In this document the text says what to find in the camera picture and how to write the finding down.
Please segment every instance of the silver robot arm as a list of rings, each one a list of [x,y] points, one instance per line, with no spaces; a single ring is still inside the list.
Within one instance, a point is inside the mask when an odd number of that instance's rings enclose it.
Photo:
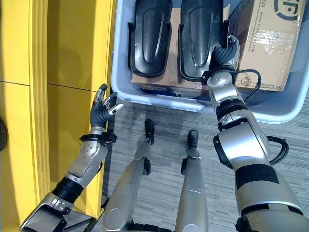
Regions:
[[[24,232],[61,232],[67,225],[68,215],[74,202],[101,168],[107,155],[107,143],[115,142],[116,136],[105,132],[106,122],[117,113],[123,104],[111,107],[111,100],[117,93],[103,101],[107,85],[102,85],[92,104],[90,112],[91,130],[80,139],[83,144],[78,158],[73,162],[65,177],[56,188],[48,193],[31,212],[20,227]]]
[[[228,44],[226,50],[234,47],[234,56],[208,74],[207,85],[219,121],[220,132],[213,139],[214,146],[220,162],[235,171],[241,216],[237,231],[307,232],[309,219],[303,216],[287,181],[268,162],[268,139],[234,86],[232,74],[238,66],[238,39],[230,36]]]

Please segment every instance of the black cable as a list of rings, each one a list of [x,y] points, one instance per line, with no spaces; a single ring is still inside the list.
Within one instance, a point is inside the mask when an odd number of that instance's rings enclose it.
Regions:
[[[256,92],[259,90],[259,88],[261,87],[261,83],[262,83],[262,77],[261,74],[259,73],[258,70],[255,69],[244,69],[244,70],[238,70],[238,71],[233,71],[233,70],[229,70],[229,69],[218,69],[215,70],[213,72],[210,72],[208,75],[214,75],[215,73],[222,73],[222,72],[228,72],[228,73],[234,73],[234,74],[239,74],[239,73],[255,73],[258,77],[257,83],[255,85],[254,90],[252,90],[252,92],[246,97],[246,99],[244,100],[245,102],[251,98],[254,94],[256,94]]]
[[[273,158],[269,163],[271,165],[275,165],[276,163],[281,162],[288,154],[289,152],[289,145],[286,142],[286,139],[280,139],[274,136],[267,136],[269,141],[281,144],[281,151],[279,152],[279,154]]]
[[[239,71],[236,71],[237,74],[238,73],[255,73],[258,77],[258,80],[257,80],[257,83],[255,85],[255,88],[254,90],[249,94],[248,97],[246,97],[246,99],[244,100],[245,102],[251,98],[254,94],[256,94],[256,92],[259,90],[259,88],[261,87],[261,83],[262,83],[262,77],[261,77],[261,74],[259,73],[258,70],[255,70],[255,69],[244,69],[244,70],[239,70]]]
[[[99,171],[101,171],[102,167],[103,167],[103,162],[100,163],[100,167],[98,168],[97,174],[99,173]]]

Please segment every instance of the cardboard box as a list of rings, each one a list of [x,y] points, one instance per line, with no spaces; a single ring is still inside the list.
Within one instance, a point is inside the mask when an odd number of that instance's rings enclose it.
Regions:
[[[305,0],[243,0],[230,16],[230,34],[239,39],[239,69],[256,69],[263,90],[282,91],[297,45]],[[238,75],[236,85],[254,88],[254,73]]]
[[[131,82],[137,84],[143,89],[169,91],[181,95],[182,97],[193,98],[207,94],[207,86],[200,82],[191,82],[183,79],[178,72],[178,26],[180,24],[180,8],[173,8],[170,21],[172,25],[172,34],[169,45],[169,56],[166,70],[163,75],[154,78],[140,77],[132,74]],[[228,18],[229,5],[224,8],[223,18]]]

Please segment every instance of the yellow cabinet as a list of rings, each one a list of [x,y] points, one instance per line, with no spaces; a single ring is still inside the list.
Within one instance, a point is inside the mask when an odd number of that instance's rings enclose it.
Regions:
[[[116,0],[1,1],[1,231],[17,231],[79,155],[95,92],[110,85],[115,10]],[[101,215],[102,180],[76,210]]]
[[[48,6],[47,77],[51,188],[79,155],[88,133],[92,100],[110,85],[116,0],[54,0]],[[102,213],[103,170],[77,199],[75,209]]]
[[[49,191],[47,0],[1,1],[1,231],[21,222]]]

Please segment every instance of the blue plastic bin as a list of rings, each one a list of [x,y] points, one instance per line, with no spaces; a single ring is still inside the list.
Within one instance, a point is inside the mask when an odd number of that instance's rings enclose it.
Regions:
[[[239,0],[227,0],[230,12]],[[180,7],[181,1],[174,0],[173,7]],[[118,97],[129,102],[167,107],[178,110],[214,114],[209,101],[200,101],[164,95],[147,94],[131,83],[132,73],[127,65],[128,22],[133,21],[135,0],[118,0],[112,62],[112,88]],[[308,0],[300,29],[297,49],[289,78],[282,92],[258,92],[248,108],[259,122],[284,123],[293,119],[301,110],[309,86],[309,15]]]

